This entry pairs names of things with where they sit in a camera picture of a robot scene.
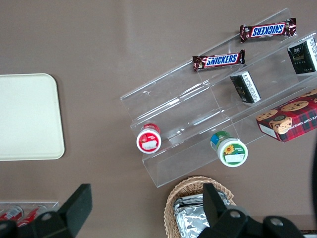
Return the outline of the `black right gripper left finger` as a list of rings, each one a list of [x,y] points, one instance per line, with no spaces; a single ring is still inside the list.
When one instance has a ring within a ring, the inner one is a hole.
[[[81,184],[57,211],[47,211],[18,229],[19,238],[74,238],[92,210],[92,189]]]

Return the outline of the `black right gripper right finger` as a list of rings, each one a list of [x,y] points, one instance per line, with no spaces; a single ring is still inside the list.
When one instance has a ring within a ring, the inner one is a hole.
[[[209,227],[201,232],[202,238],[261,238],[262,224],[250,218],[240,208],[227,208],[214,185],[203,186],[203,209]]]

